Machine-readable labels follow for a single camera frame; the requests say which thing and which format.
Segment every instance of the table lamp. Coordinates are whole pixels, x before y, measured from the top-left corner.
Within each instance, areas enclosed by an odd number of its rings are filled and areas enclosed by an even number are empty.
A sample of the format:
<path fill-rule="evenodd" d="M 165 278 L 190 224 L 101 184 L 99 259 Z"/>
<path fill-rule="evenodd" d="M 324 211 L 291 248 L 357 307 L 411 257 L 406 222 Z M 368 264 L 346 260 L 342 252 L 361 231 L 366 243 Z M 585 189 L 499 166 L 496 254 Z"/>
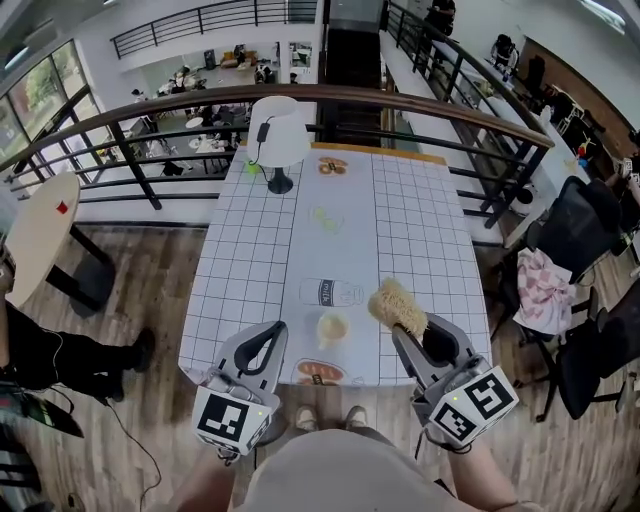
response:
<path fill-rule="evenodd" d="M 250 165 L 272 167 L 268 181 L 274 194 L 286 194 L 293 181 L 283 167 L 297 164 L 307 156 L 311 145 L 298 102 L 286 96 L 268 96 L 257 101 L 251 112 L 247 153 Z"/>

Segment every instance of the ceiling light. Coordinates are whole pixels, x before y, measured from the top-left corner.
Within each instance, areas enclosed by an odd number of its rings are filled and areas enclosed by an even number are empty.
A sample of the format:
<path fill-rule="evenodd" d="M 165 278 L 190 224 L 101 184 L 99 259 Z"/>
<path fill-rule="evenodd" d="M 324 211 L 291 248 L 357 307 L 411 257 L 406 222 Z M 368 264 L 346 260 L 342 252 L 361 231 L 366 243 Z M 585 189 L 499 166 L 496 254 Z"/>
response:
<path fill-rule="evenodd" d="M 24 44 L 16 46 L 13 50 L 9 52 L 9 55 L 7 55 L 7 60 L 4 65 L 4 69 L 7 70 L 10 67 L 14 66 L 16 62 L 22 59 L 22 57 L 24 57 L 28 51 L 29 51 L 29 47 L 25 46 Z"/>
<path fill-rule="evenodd" d="M 607 25 L 613 28 L 616 32 L 624 35 L 625 21 L 622 16 L 607 9 L 603 5 L 594 2 L 593 0 L 580 0 L 583 7 L 589 9 L 593 14 L 602 19 Z"/>

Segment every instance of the round table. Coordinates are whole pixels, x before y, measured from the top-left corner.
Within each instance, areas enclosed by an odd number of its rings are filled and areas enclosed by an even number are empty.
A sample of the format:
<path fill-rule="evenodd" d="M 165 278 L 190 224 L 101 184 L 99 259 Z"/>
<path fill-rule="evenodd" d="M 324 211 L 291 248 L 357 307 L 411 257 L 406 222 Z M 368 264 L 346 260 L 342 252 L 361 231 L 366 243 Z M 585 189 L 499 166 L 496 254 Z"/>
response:
<path fill-rule="evenodd" d="M 7 299 L 22 306 L 46 281 L 69 295 L 74 310 L 83 317 L 102 309 L 115 277 L 113 263 L 73 225 L 80 199 L 78 177 L 71 172 L 47 180 L 22 204 L 6 244 L 16 262 L 13 291 Z M 55 263 L 67 235 L 75 238 L 94 258 L 85 258 L 74 275 Z"/>
<path fill-rule="evenodd" d="M 204 119 L 202 119 L 201 117 L 194 117 L 192 119 L 189 119 L 187 123 L 184 125 L 184 127 L 188 129 L 198 128 L 199 126 L 202 126 L 203 122 L 204 122 Z"/>

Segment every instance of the grid pattern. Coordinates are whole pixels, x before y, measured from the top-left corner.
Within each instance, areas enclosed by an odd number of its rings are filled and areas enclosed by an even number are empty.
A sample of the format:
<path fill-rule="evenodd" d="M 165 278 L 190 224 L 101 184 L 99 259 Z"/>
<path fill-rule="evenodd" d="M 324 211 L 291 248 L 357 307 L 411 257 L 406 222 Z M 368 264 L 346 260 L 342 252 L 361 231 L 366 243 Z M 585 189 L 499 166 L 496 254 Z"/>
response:
<path fill-rule="evenodd" d="M 380 282 L 395 277 L 428 313 L 467 333 L 490 359 L 475 253 L 449 169 L 372 155 Z M 410 383 L 391 332 L 380 327 L 380 385 Z"/>
<path fill-rule="evenodd" d="M 180 346 L 185 369 L 208 370 L 230 336 L 280 318 L 302 163 L 285 170 L 294 187 L 278 196 L 262 174 L 244 169 L 245 159 L 238 151 L 202 249 Z M 379 281 L 395 277 L 427 314 L 459 326 L 491 361 L 475 253 L 449 169 L 387 155 L 369 161 L 364 171 L 373 174 Z M 379 367 L 371 371 L 378 371 L 380 385 L 412 382 L 384 326 Z"/>
<path fill-rule="evenodd" d="M 240 153 L 225 179 L 196 270 L 180 345 L 183 368 L 208 370 L 230 336 L 280 319 L 302 163 L 285 169 L 294 187 L 278 196 L 268 192 L 262 173 L 244 170 Z M 267 347 L 250 367 L 257 368 Z"/>

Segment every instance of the brush bristles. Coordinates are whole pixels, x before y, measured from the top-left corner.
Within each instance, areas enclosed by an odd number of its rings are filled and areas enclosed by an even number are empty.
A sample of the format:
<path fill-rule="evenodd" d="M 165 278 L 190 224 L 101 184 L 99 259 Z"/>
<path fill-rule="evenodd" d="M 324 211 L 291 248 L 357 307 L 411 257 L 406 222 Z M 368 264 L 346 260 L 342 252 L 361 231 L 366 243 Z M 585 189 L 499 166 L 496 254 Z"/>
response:
<path fill-rule="evenodd" d="M 427 314 L 393 278 L 385 279 L 378 291 L 371 296 L 369 313 L 389 329 L 401 324 L 417 339 L 422 339 L 427 328 Z"/>

